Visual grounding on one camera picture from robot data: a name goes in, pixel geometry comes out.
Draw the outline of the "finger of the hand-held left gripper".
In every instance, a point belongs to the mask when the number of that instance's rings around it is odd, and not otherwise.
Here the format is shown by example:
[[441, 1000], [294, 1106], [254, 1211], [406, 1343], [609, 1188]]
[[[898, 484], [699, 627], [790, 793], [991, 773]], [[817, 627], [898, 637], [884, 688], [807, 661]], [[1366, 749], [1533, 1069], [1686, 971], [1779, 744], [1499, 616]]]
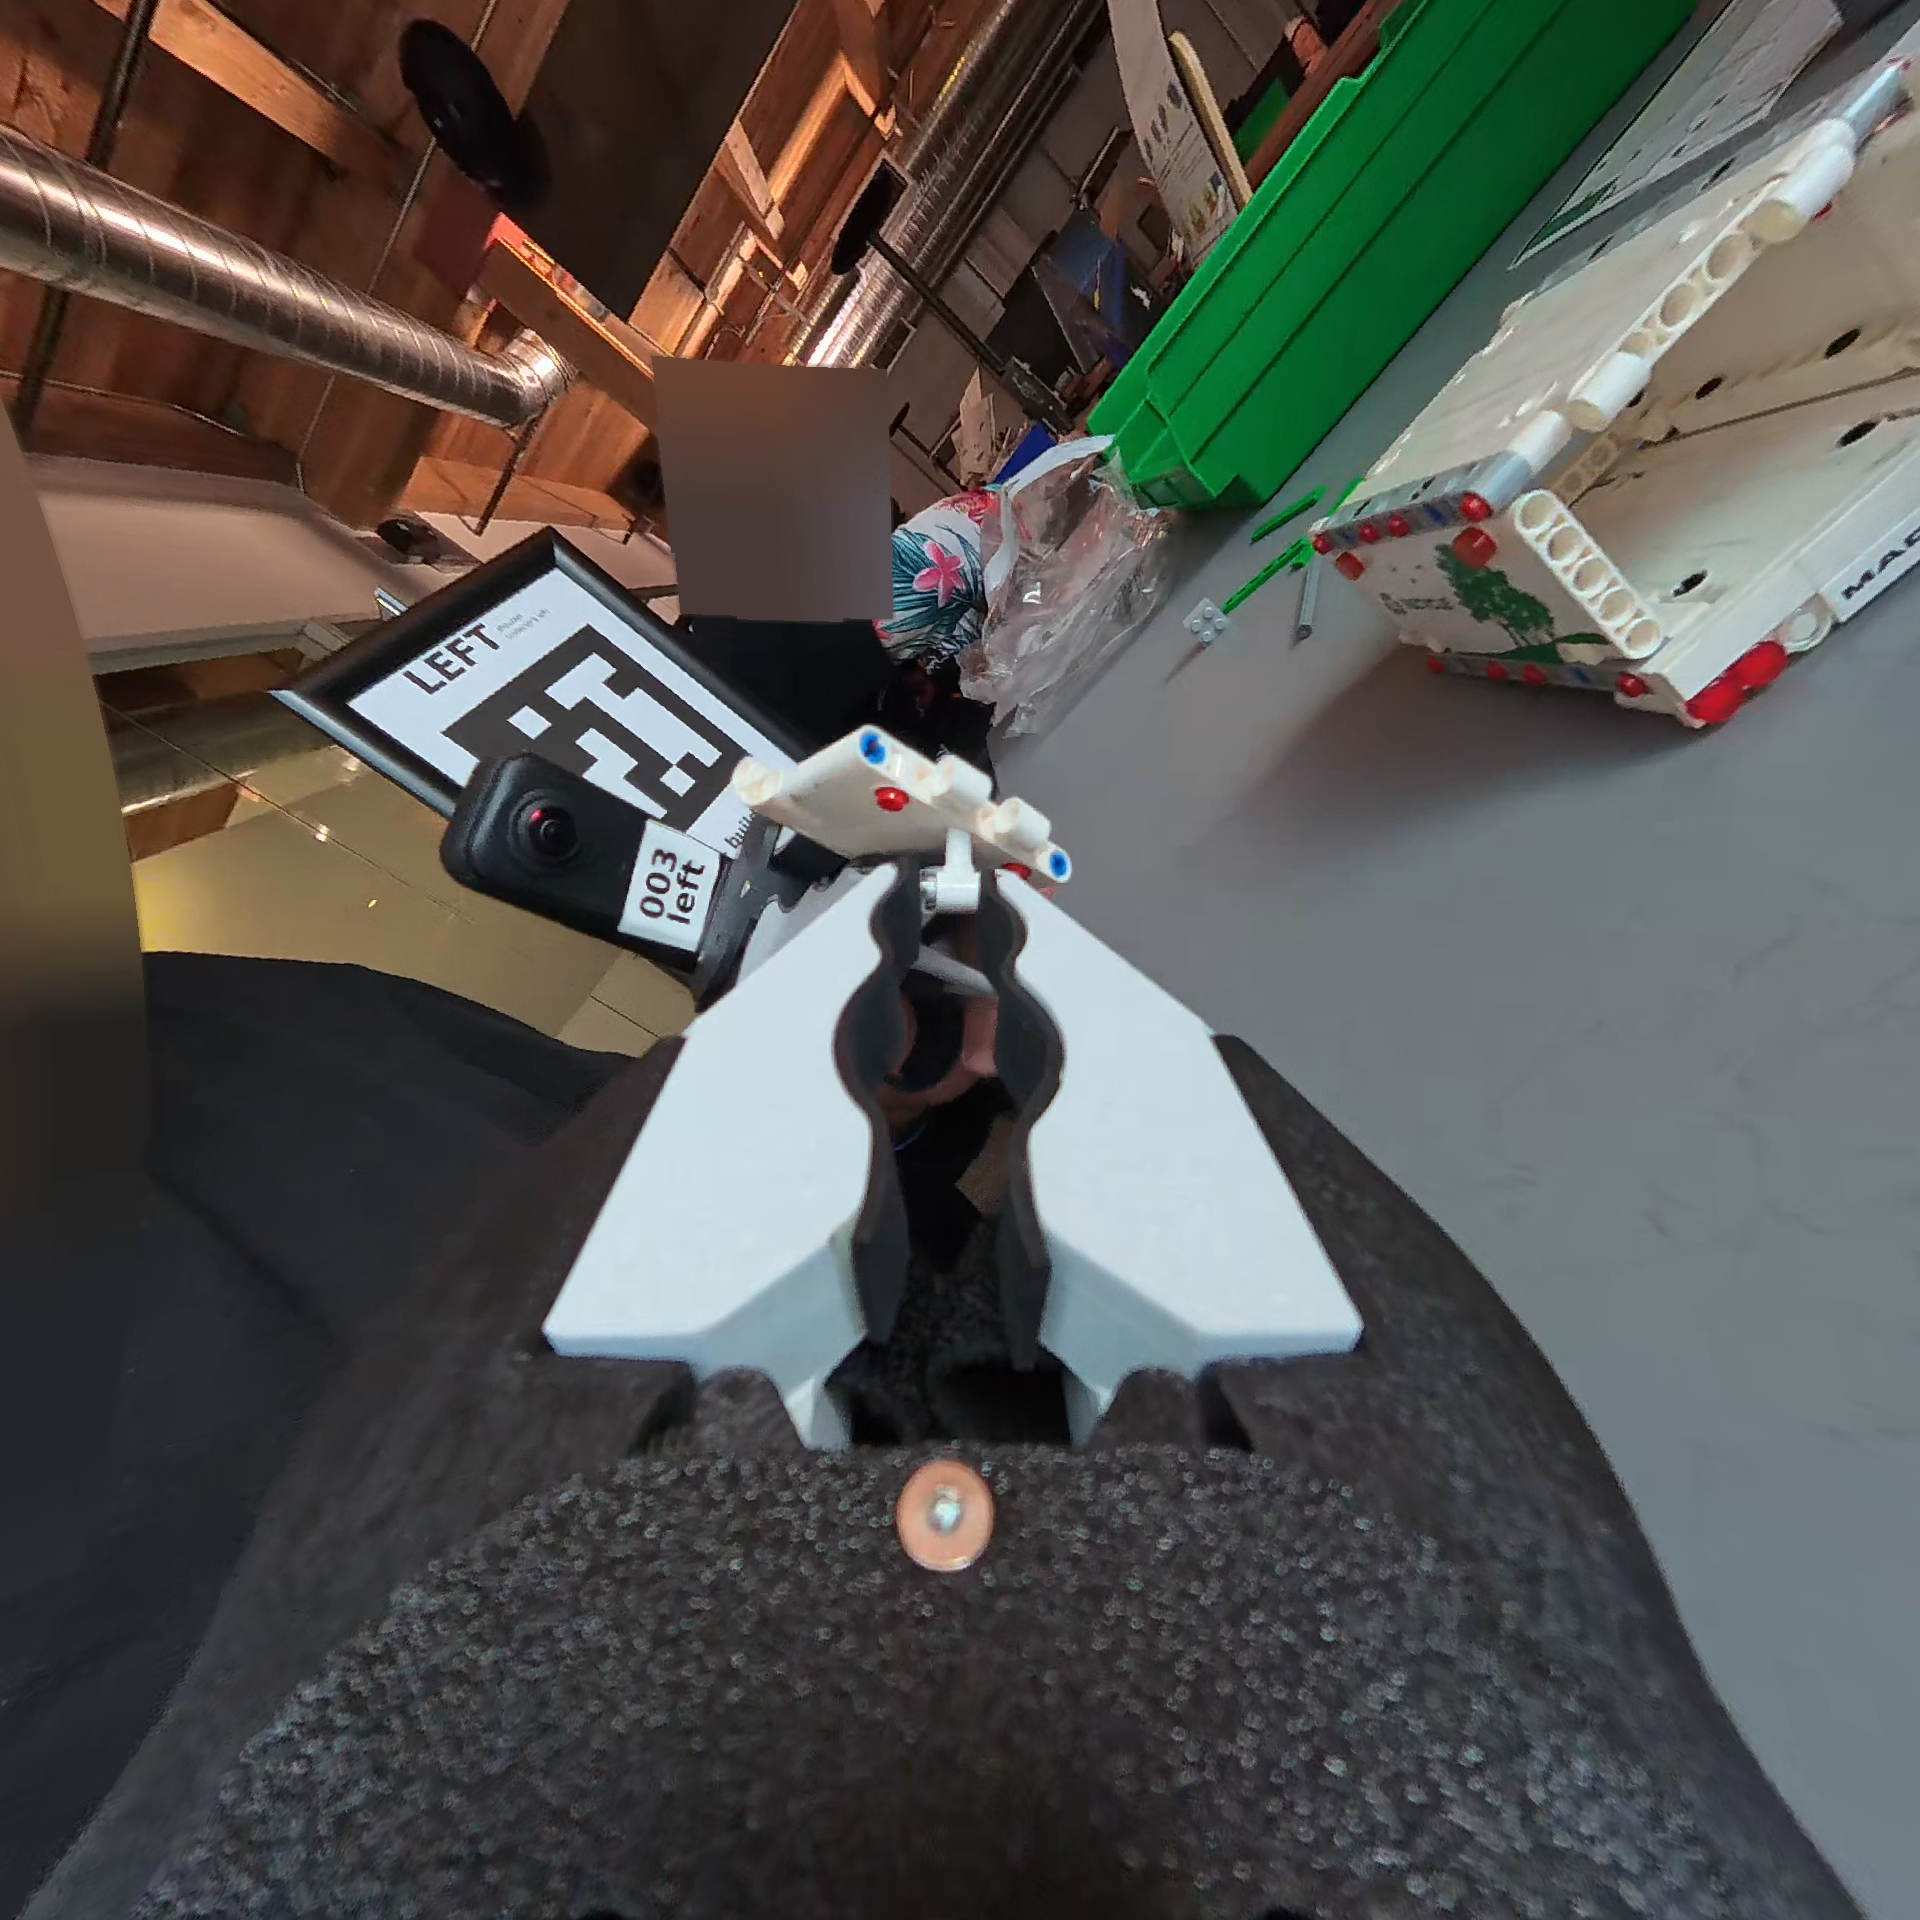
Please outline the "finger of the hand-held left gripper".
[[827, 880], [809, 888], [793, 906], [769, 904], [746, 937], [737, 959], [726, 961], [722, 975], [703, 992], [703, 1012], [722, 996], [764, 970], [782, 949], [790, 947], [813, 921], [831, 909], [838, 898], [857, 889], [862, 880]]

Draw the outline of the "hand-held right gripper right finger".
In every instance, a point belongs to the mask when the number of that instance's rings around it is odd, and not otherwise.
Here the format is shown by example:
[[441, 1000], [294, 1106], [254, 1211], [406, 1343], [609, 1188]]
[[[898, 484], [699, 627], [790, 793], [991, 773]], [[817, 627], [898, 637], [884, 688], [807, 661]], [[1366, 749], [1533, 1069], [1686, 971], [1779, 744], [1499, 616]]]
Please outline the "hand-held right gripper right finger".
[[1206, 1023], [1029, 880], [985, 880], [978, 962], [1015, 1105], [999, 1313], [1074, 1444], [1141, 1371], [1351, 1353], [1359, 1313]]

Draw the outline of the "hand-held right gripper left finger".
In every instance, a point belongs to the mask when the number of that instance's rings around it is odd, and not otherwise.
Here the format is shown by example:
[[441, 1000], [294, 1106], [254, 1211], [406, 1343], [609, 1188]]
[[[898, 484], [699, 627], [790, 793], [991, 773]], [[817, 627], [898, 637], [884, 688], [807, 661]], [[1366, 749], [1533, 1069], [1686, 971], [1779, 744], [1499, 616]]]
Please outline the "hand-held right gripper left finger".
[[844, 1450], [829, 1378], [906, 1275], [877, 1083], [900, 1049], [916, 867], [852, 871], [686, 1032], [543, 1339], [567, 1357], [766, 1376], [809, 1450]]

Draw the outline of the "white lego panel with pins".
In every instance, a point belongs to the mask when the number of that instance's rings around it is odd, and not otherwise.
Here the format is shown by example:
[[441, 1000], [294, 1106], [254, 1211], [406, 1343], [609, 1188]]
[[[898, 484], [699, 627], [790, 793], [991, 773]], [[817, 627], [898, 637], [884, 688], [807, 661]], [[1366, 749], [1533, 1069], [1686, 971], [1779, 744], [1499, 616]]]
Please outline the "white lego panel with pins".
[[1015, 867], [1037, 888], [1073, 879], [1050, 816], [996, 797], [991, 775], [970, 760], [931, 760], [879, 727], [857, 727], [783, 770], [740, 760], [729, 789], [759, 818], [846, 863], [950, 867], [959, 845], [981, 873]]

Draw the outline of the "white lego garbage body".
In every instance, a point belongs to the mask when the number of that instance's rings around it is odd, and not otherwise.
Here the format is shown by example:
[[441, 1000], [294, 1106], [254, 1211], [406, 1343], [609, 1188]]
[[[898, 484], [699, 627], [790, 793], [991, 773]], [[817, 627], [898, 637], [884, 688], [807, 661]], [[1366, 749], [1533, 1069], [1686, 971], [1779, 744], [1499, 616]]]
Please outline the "white lego garbage body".
[[1915, 107], [1515, 301], [1309, 533], [1434, 672], [1707, 729], [1915, 567]]

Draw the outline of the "person's left hand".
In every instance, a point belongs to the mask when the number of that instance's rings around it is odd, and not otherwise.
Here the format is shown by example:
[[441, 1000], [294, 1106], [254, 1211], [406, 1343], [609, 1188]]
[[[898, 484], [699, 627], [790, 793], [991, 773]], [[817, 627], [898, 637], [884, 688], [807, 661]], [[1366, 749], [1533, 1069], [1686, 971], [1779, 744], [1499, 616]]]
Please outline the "person's left hand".
[[902, 992], [902, 1042], [884, 1075], [879, 1111], [898, 1132], [996, 1077], [999, 1002], [956, 992]]

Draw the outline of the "framed marker sign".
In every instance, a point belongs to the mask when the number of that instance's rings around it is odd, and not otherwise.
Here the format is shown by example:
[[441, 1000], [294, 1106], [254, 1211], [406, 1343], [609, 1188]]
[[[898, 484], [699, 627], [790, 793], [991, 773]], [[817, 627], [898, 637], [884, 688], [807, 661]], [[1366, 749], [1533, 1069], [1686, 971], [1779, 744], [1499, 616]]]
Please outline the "framed marker sign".
[[534, 755], [716, 851], [748, 824], [737, 767], [790, 769], [821, 744], [555, 533], [379, 620], [275, 701], [438, 816], [484, 761]]

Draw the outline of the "clear plastic bag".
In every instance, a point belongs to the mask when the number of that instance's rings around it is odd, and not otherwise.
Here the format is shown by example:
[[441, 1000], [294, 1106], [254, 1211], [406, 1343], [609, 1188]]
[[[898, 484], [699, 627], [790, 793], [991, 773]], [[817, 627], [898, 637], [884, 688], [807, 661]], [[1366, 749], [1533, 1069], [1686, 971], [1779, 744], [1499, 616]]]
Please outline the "clear plastic bag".
[[1111, 437], [1047, 449], [990, 488], [985, 613], [958, 659], [991, 741], [1045, 736], [1157, 610], [1182, 517], [1141, 501]]

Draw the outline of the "black round disc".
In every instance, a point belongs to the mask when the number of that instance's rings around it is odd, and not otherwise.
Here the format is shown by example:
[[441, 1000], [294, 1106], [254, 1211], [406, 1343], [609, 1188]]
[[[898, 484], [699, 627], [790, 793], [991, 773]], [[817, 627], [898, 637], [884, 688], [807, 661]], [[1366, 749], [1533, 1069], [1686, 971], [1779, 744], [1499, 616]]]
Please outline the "black round disc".
[[550, 186], [543, 136], [514, 112], [481, 55], [436, 19], [399, 32], [399, 77], [445, 157], [508, 213], [538, 208]]

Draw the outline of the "green plastic bin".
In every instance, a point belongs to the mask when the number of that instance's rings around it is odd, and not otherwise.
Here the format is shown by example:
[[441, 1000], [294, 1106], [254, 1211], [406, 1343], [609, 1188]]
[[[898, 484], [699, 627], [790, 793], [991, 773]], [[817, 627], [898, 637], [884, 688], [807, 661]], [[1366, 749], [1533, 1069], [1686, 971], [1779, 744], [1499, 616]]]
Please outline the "green plastic bin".
[[1095, 407], [1134, 496], [1269, 501], [1693, 12], [1401, 4]]

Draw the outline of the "printed picture board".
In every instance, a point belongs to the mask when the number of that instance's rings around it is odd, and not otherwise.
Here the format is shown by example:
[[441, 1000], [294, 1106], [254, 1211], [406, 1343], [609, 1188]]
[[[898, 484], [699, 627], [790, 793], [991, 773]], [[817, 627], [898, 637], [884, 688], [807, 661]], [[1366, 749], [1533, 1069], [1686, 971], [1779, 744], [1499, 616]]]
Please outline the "printed picture board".
[[1198, 267], [1255, 191], [1193, 44], [1166, 32], [1157, 3], [1108, 3], [1108, 20], [1139, 154]]

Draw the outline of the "silver ventilation duct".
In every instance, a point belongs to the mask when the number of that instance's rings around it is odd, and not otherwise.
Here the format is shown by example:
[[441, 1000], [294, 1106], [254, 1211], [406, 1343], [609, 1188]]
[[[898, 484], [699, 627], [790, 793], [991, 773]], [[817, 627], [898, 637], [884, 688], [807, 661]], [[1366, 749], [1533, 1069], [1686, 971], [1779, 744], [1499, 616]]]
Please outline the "silver ventilation duct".
[[3, 265], [505, 429], [538, 421], [573, 380], [532, 335], [481, 352], [12, 128], [3, 130]]
[[[929, 285], [954, 269], [1058, 99], [1073, 49], [1097, 4], [990, 4], [956, 68], [892, 157], [902, 187], [879, 240]], [[909, 280], [875, 252], [831, 277], [793, 355], [801, 367], [884, 367], [921, 311]]]

